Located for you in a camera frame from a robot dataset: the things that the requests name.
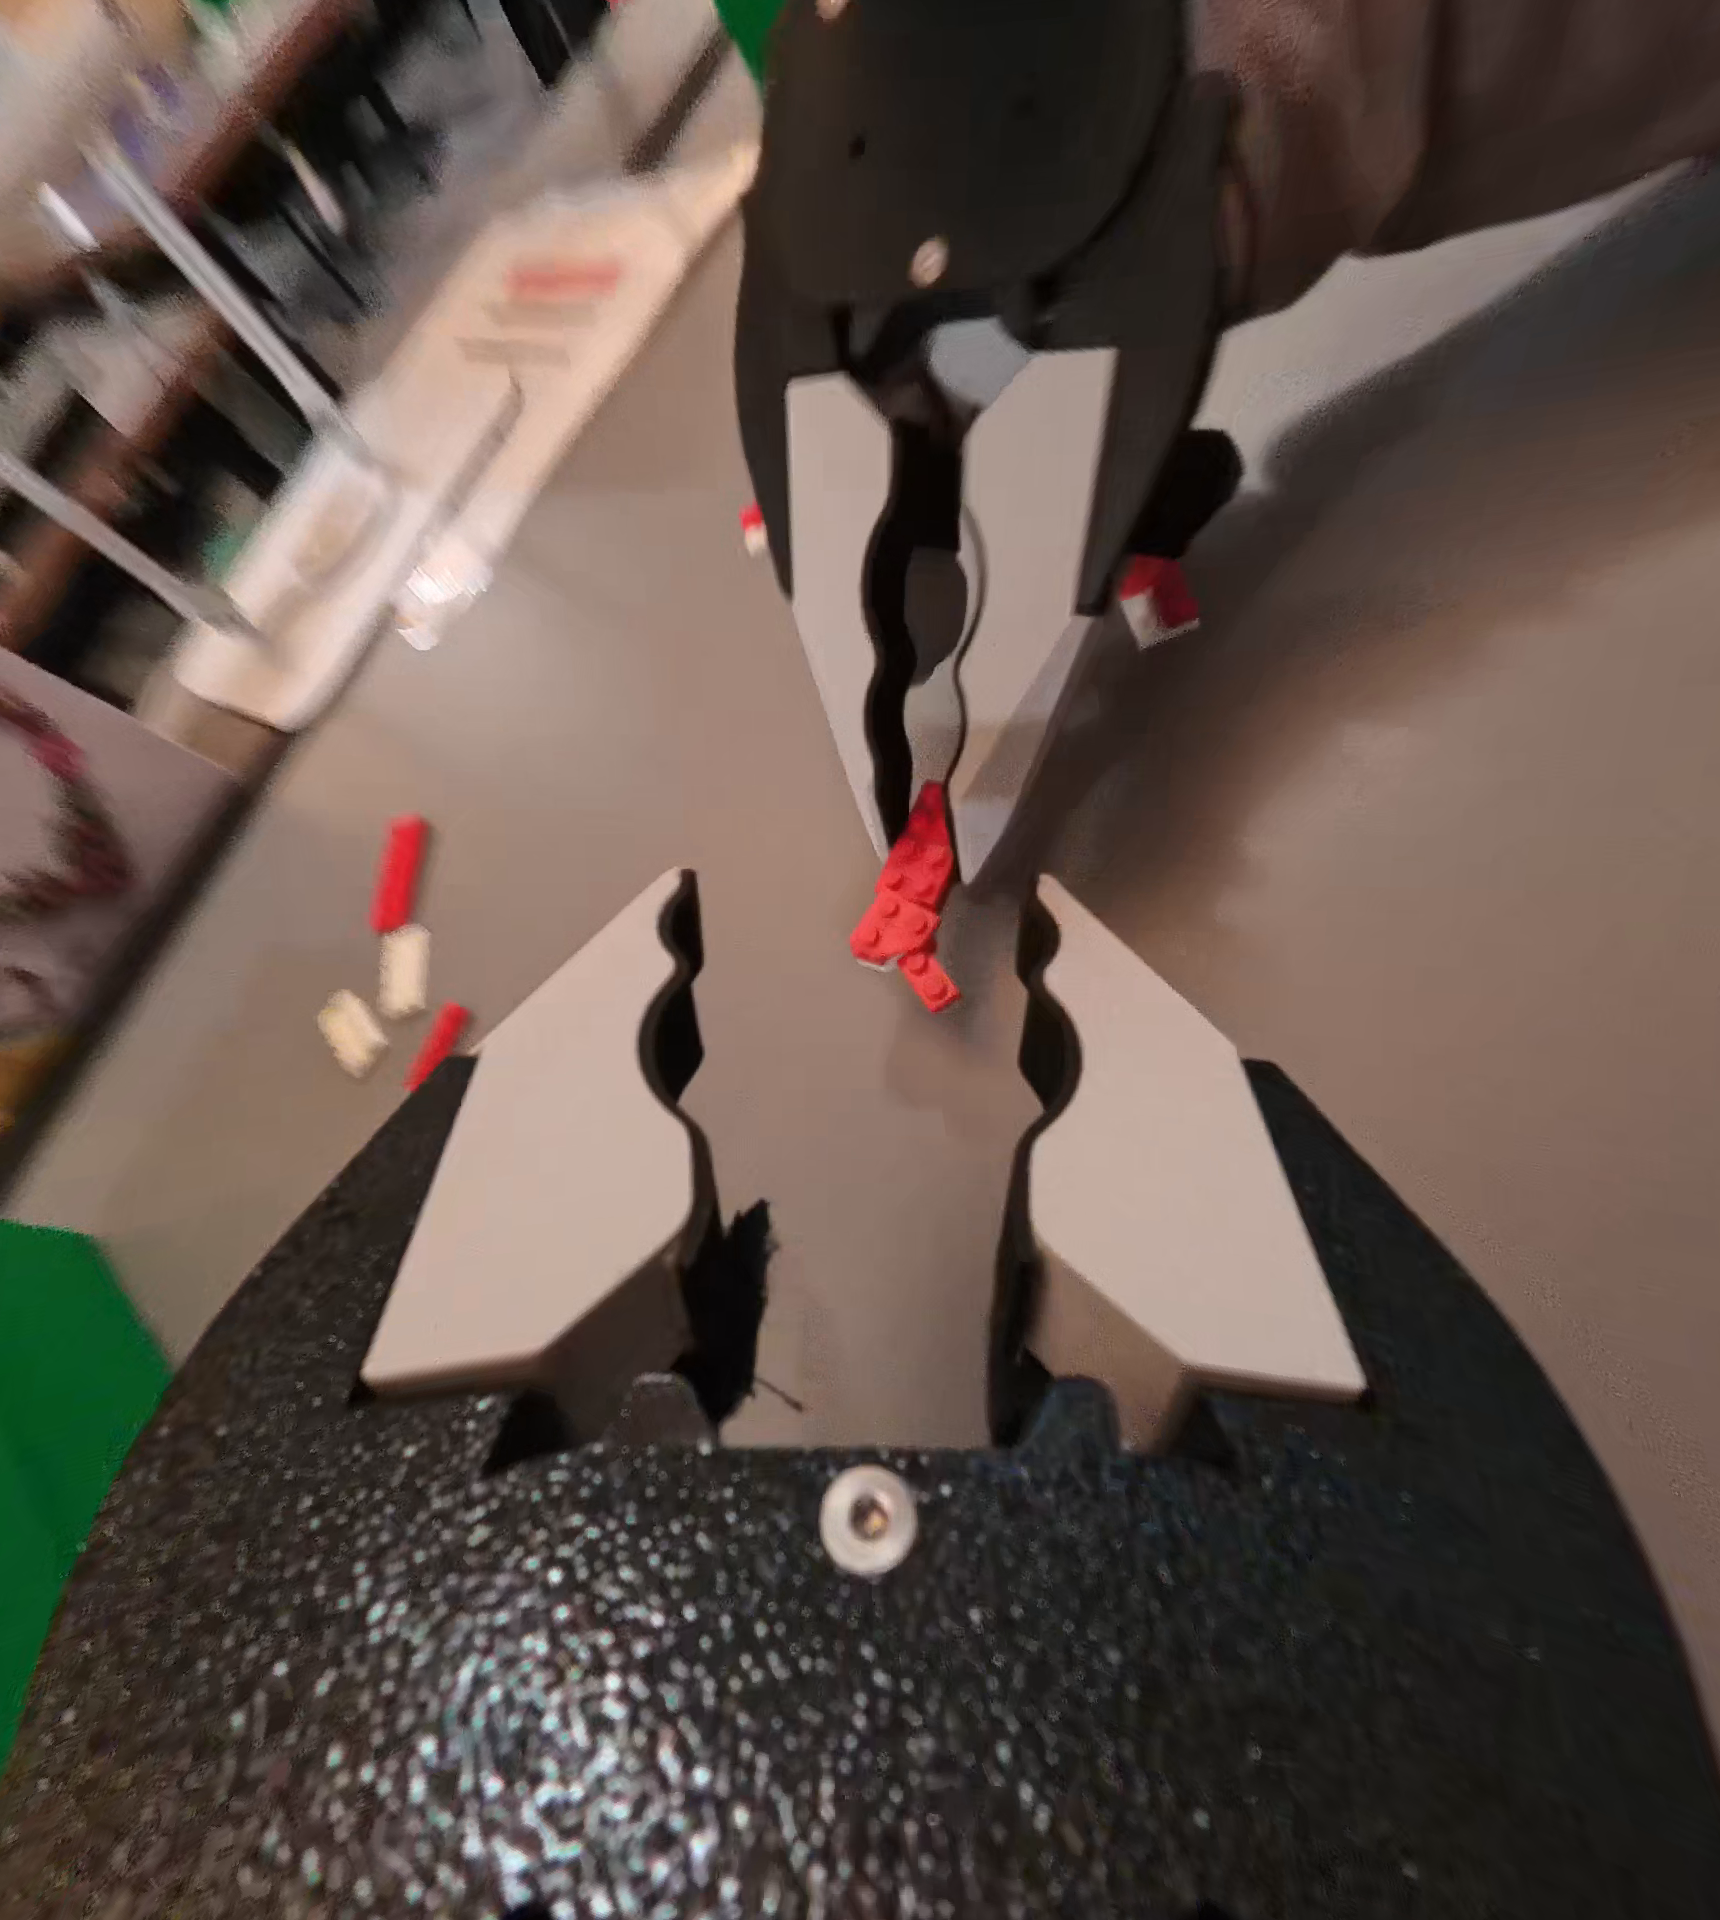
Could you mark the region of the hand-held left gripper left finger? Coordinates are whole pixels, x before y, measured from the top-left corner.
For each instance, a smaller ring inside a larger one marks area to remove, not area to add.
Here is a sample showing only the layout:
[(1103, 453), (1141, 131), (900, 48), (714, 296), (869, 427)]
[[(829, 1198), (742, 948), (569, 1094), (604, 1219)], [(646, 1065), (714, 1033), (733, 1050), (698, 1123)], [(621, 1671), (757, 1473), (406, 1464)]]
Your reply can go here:
[(380, 1402), (532, 1395), (597, 1438), (693, 1342), (717, 1219), (693, 871), (656, 876), (477, 1046), (359, 1368)]

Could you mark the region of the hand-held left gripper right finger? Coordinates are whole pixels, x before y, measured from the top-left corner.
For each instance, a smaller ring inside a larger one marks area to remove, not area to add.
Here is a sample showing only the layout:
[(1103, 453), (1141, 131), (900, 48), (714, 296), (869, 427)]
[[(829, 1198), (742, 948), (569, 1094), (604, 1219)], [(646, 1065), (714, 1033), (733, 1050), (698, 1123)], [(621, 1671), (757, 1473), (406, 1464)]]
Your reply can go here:
[(1234, 1395), (1364, 1405), (1367, 1368), (1229, 1038), (1056, 876), (1016, 928), (1036, 1116), (998, 1237), (998, 1440), (1091, 1382), (1128, 1452)]

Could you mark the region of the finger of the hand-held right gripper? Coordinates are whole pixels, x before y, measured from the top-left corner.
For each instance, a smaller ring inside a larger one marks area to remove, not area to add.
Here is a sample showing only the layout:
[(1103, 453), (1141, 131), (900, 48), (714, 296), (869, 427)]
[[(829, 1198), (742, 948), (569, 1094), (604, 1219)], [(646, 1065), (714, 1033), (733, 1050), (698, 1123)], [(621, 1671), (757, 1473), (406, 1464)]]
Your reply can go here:
[(931, 531), (931, 448), (847, 373), (792, 381), (783, 427), (792, 619), (861, 827), (886, 857), (913, 796), (906, 588)]
[(964, 442), (962, 509), (977, 603), (958, 663), (960, 750), (948, 777), (958, 875), (976, 887), (1038, 779), (1088, 649), (1088, 522), (1111, 349), (1029, 356)]

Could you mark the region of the red and white lego assembly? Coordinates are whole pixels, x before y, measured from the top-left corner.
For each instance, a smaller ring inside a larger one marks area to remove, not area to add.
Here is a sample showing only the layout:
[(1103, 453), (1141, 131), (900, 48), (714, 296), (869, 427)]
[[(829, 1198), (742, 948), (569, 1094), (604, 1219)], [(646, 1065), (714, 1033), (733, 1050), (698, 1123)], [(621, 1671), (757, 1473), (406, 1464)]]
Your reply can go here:
[(939, 780), (927, 780), (881, 861), (867, 908), (847, 937), (854, 963), (871, 972), (898, 975), (930, 1015), (941, 1015), (960, 998), (939, 959), (956, 866), (945, 790)]

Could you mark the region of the person's right forearm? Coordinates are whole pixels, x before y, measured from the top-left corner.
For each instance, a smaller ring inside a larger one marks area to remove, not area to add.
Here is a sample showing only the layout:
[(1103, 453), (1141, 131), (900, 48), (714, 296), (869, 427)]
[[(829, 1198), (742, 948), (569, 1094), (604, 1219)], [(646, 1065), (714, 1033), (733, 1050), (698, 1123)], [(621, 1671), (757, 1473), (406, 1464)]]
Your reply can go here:
[(1720, 157), (1720, 3), (1207, 3), (1234, 321), (1350, 255), (1423, 251)]

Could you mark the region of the long red lego plate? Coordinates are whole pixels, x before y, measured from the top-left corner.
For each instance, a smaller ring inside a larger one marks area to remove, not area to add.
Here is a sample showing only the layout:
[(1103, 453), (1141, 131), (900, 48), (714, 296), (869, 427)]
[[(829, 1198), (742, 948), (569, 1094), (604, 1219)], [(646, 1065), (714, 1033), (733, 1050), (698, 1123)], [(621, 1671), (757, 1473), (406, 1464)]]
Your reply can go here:
[(380, 941), (413, 922), (422, 866), (429, 846), (423, 817), (391, 819), (368, 896), (368, 927)]

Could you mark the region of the white and yellow lego box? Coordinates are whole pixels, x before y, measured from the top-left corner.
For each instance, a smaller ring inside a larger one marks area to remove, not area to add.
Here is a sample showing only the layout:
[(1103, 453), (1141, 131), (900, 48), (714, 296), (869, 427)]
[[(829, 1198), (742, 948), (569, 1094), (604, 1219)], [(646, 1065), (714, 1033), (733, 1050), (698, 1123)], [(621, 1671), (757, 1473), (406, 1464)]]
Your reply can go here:
[(236, 796), (0, 645), (0, 1181), (128, 1015)]

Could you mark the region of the white paper sheet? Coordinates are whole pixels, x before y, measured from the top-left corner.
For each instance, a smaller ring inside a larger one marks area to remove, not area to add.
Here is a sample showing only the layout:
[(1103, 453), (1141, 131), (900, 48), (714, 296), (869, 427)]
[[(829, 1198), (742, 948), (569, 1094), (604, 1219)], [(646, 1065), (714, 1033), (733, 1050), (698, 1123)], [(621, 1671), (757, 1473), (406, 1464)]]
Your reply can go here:
[(749, 162), (736, 149), (491, 218), (358, 395), (361, 441), (400, 476), (435, 476), (502, 421), (466, 515), (517, 525), (738, 211)]

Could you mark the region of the red and white lego frame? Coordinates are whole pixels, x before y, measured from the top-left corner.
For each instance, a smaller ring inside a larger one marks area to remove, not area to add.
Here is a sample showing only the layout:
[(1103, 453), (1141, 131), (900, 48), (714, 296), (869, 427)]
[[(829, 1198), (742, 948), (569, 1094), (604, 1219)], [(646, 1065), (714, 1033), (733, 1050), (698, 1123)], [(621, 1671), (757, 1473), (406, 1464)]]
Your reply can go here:
[(1197, 597), (1175, 560), (1133, 556), (1120, 576), (1115, 603), (1140, 652), (1196, 635), (1201, 624)]

